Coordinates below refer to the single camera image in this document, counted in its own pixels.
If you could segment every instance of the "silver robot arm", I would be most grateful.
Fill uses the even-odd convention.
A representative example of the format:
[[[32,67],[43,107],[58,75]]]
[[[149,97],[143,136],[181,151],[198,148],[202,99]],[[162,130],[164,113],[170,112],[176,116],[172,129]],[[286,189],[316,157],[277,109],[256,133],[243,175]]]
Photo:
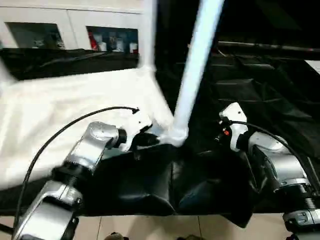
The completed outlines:
[[[237,102],[219,115],[225,121],[247,121]],[[223,131],[229,136],[232,151],[245,151],[264,169],[284,209],[285,226],[293,233],[289,239],[319,239],[320,209],[315,205],[313,187],[298,159],[273,137],[263,132],[248,132],[246,125],[231,124]]]
[[[19,220],[12,239],[71,240],[79,222],[77,211],[83,202],[83,192],[105,149],[127,152],[133,138],[151,125],[151,120],[141,111],[120,128],[91,122],[62,166],[53,169],[51,180]]]

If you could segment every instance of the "white cloth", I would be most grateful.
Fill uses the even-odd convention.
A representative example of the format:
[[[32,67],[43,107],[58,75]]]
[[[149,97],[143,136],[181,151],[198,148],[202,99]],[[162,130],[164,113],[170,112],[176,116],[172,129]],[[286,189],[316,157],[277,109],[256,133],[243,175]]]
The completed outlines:
[[[140,68],[7,86],[0,97],[0,190],[21,184],[34,155],[56,131],[84,114],[112,106],[138,107],[160,129],[173,120],[153,74]],[[30,180],[47,176],[60,165],[90,122],[119,127],[131,114],[130,110],[112,110],[71,126],[43,152]]]

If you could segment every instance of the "red object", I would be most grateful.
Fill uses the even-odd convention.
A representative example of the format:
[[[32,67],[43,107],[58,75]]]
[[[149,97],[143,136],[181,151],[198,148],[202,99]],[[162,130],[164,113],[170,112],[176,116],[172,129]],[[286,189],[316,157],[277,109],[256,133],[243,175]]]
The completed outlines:
[[[92,31],[89,31],[88,34],[89,34],[89,40],[90,40],[90,44],[91,44],[91,49],[94,50],[94,51],[98,51],[98,43],[95,40]]]

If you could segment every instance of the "glass cabinet door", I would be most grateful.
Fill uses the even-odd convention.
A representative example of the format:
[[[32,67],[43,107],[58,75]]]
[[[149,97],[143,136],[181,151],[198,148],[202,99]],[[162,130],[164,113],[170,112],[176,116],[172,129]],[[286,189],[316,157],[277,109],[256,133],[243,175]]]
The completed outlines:
[[[6,22],[18,48],[65,49],[57,24]]]
[[[86,30],[90,47],[94,51],[139,53],[137,29],[86,26]]]
[[[4,48],[77,49],[65,9],[0,7]]]
[[[68,10],[79,48],[142,54],[142,14]]]

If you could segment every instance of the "tiled floor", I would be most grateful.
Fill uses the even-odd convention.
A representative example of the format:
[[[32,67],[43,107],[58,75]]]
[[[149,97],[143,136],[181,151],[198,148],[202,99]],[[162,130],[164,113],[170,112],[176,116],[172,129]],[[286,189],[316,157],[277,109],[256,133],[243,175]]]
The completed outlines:
[[[0,223],[13,224],[12,217]],[[188,235],[206,240],[283,240],[290,235],[280,214],[255,214],[242,229],[219,215],[209,216],[103,216],[81,217],[74,240],[104,240],[112,232],[130,240],[175,240]],[[0,232],[0,240],[10,236]]]

